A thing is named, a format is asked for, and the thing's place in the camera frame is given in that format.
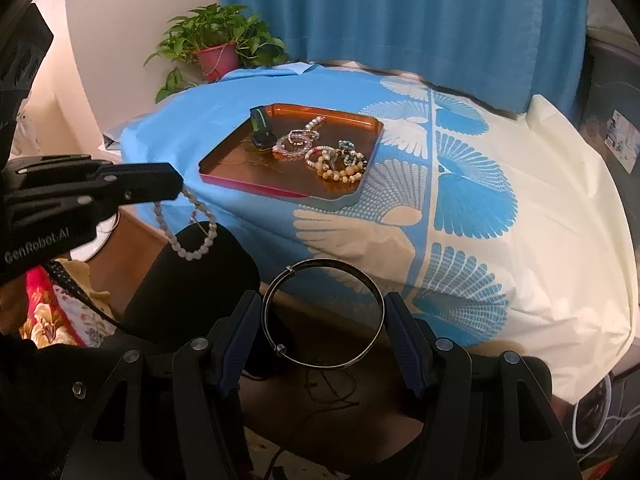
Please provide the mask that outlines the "green potted plant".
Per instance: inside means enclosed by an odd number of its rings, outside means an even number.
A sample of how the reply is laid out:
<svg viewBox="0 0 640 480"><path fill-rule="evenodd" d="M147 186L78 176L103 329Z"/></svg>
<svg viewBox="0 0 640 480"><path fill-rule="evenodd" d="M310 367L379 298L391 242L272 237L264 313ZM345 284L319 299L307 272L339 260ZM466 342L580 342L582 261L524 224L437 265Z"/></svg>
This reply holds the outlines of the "green potted plant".
<svg viewBox="0 0 640 480"><path fill-rule="evenodd" d="M242 4L198 6L187 14L174 16L168 24L163 39L146 58L148 61L166 58L174 64L157 91L156 102L190 87L179 66L193 64L201 70L194 54L198 50L234 42L239 68L273 67L288 60L284 41L271 33L266 21Z"/></svg>

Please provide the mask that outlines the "dark cabinet with sticker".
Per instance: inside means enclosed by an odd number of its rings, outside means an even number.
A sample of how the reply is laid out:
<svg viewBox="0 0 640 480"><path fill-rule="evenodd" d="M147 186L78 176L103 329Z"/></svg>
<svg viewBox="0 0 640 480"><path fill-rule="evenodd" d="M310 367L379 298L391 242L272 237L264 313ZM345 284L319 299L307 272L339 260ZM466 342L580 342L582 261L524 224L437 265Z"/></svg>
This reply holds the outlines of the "dark cabinet with sticker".
<svg viewBox="0 0 640 480"><path fill-rule="evenodd" d="M639 57L591 39L590 86L580 131L601 154L620 192L639 197Z"/></svg>

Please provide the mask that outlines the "red floral cloth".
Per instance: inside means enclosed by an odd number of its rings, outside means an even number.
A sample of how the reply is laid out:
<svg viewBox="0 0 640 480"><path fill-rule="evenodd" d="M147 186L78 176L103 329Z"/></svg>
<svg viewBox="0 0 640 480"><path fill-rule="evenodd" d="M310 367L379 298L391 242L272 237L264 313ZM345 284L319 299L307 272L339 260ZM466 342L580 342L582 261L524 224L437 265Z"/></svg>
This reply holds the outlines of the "red floral cloth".
<svg viewBox="0 0 640 480"><path fill-rule="evenodd" d="M27 320L20 328L23 339L38 349L51 344L99 348L116 327L96 313L113 317L109 292L98 292L91 283L87 263L58 259L26 274Z"/></svg>

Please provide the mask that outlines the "black green watch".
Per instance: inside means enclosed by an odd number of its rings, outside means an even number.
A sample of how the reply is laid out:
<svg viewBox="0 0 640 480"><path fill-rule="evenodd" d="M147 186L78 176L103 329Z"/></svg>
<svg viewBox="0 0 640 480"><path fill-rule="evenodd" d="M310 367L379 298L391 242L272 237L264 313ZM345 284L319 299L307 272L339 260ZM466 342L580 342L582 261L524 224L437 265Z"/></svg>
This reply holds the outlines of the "black green watch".
<svg viewBox="0 0 640 480"><path fill-rule="evenodd" d="M270 116L263 106L250 109L250 124L252 125L252 143L259 151L269 151L277 143L273 133Z"/></svg>

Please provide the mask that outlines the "blue curtain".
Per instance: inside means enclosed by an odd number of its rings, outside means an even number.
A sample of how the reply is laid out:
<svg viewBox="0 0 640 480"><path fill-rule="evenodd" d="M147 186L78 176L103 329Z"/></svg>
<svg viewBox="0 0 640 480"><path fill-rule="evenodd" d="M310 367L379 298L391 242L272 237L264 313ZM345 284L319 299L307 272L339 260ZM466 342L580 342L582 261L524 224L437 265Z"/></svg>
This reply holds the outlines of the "blue curtain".
<svg viewBox="0 0 640 480"><path fill-rule="evenodd" d="M294 60L403 70L497 110L574 103L588 0L222 0L265 20Z"/></svg>

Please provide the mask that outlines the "thin metal bangle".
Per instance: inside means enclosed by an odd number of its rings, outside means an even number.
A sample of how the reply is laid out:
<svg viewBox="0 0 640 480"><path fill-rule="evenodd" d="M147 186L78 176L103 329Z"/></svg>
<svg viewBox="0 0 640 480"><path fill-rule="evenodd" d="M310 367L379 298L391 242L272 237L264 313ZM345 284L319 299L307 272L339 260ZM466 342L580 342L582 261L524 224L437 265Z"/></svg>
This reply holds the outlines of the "thin metal bangle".
<svg viewBox="0 0 640 480"><path fill-rule="evenodd" d="M325 306L324 298L310 288L298 298L284 289L302 274L330 269L360 285L363 314L342 312L349 301ZM361 361L378 342L386 321L381 289L369 275L350 263L333 258L306 259L286 266L262 294L260 326L274 354L310 370L340 370Z"/></svg>

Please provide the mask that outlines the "red flower pot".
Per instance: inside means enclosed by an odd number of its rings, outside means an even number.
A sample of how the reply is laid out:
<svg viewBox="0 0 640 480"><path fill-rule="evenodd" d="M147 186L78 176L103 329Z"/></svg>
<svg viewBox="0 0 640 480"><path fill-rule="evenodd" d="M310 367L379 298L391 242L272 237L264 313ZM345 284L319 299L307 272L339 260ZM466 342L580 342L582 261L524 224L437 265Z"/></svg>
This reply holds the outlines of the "red flower pot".
<svg viewBox="0 0 640 480"><path fill-rule="evenodd" d="M224 75L240 67L235 43L227 42L215 47L208 47L194 52L201 66L203 77L207 82L221 80Z"/></svg>

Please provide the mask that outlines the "blue patterned bed cover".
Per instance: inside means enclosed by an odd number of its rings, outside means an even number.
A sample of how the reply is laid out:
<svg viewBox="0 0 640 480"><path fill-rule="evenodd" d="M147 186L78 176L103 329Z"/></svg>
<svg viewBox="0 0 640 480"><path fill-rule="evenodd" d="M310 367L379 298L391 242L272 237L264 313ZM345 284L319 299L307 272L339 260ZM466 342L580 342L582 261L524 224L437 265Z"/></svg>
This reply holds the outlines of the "blue patterned bed cover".
<svg viewBox="0 0 640 480"><path fill-rule="evenodd" d="M254 106L299 104L382 122L363 190L336 211L205 183L198 164ZM514 119L420 82L319 65L235 70L122 132L125 162L169 162L265 281L333 257L396 290L462 346L508 342L574 403L631 347L638 284L623 204L601 156L549 101Z"/></svg>

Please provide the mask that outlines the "orange metal tray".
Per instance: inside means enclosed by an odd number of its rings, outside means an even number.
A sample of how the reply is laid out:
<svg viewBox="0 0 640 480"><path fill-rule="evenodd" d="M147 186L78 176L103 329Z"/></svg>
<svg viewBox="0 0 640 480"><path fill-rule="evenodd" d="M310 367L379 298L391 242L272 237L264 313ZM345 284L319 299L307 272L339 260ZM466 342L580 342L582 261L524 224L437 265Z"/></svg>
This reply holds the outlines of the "orange metal tray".
<svg viewBox="0 0 640 480"><path fill-rule="evenodd" d="M326 108L273 103L265 107L277 139L292 138L308 122L321 117L314 145L335 148L341 141L355 144L355 150L367 159L364 174L381 140L383 124L374 117L327 110ZM198 163L201 179L223 188L263 195L326 211L352 206L364 189L363 178L355 182L322 178L314 162L317 154L286 157L272 150L259 151L252 143L252 125L248 118L226 133Z"/></svg>

